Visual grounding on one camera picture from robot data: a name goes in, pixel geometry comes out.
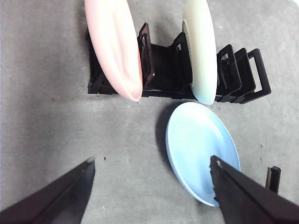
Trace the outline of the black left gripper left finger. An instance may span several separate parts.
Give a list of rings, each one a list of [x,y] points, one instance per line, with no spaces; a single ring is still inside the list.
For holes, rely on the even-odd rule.
[[[79,224],[89,202],[95,176],[90,157],[44,188],[0,213],[2,224]]]

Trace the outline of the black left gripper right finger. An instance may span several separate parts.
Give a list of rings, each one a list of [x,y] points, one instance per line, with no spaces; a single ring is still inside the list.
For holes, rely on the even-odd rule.
[[[299,207],[278,195],[281,169],[267,169],[262,186],[213,155],[210,173],[216,200],[227,224],[297,224]]]

